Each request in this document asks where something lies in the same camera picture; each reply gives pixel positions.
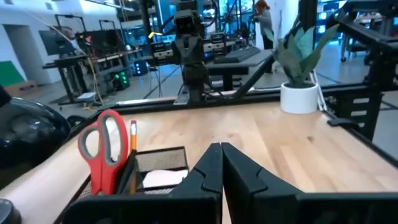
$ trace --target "white paper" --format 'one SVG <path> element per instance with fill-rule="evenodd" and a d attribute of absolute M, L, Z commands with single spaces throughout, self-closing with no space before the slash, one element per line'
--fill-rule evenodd
<path fill-rule="evenodd" d="M 187 175 L 188 170 L 153 170 L 145 176 L 143 185 L 144 188 L 178 185 Z"/>

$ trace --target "cardboard box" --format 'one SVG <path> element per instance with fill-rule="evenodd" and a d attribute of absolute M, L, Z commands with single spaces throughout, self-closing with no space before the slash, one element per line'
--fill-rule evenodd
<path fill-rule="evenodd" d="M 26 81 L 14 85 L 5 87 L 8 94 L 11 96 L 24 96 L 26 94 L 37 91 L 37 85 L 35 81 Z"/>

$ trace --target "white plant pot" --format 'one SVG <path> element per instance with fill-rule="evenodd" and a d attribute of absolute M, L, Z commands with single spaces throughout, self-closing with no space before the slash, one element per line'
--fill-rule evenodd
<path fill-rule="evenodd" d="M 280 87 L 280 108 L 291 114 L 309 114 L 318 109 L 318 84 L 309 88 Z"/>

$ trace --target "potted plant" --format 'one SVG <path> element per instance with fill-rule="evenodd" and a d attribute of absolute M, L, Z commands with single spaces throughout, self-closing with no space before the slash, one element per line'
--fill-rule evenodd
<path fill-rule="evenodd" d="M 280 87 L 280 107 L 292 114 L 308 114 L 317 110 L 318 84 L 309 80 L 310 73 L 321 57 L 322 48 L 334 38 L 338 25 L 335 25 L 321 37 L 313 49 L 314 27 L 304 31 L 300 28 L 295 35 L 289 35 L 287 43 L 278 41 L 272 50 L 275 60 L 283 68 L 288 81 Z M 272 32 L 267 30 L 267 38 L 274 41 Z"/>

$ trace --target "wooden tabletop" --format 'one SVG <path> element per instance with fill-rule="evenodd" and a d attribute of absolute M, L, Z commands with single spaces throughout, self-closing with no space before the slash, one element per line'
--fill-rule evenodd
<path fill-rule="evenodd" d="M 193 167 L 213 142 L 230 142 L 273 174 L 305 192 L 390 192 L 398 170 L 321 112 L 292 115 L 279 103 L 124 116 L 137 121 L 139 151 L 185 146 Z M 0 191 L 24 223 L 52 223 L 89 175 L 76 138 Z M 230 223 L 223 204 L 223 223 Z"/>

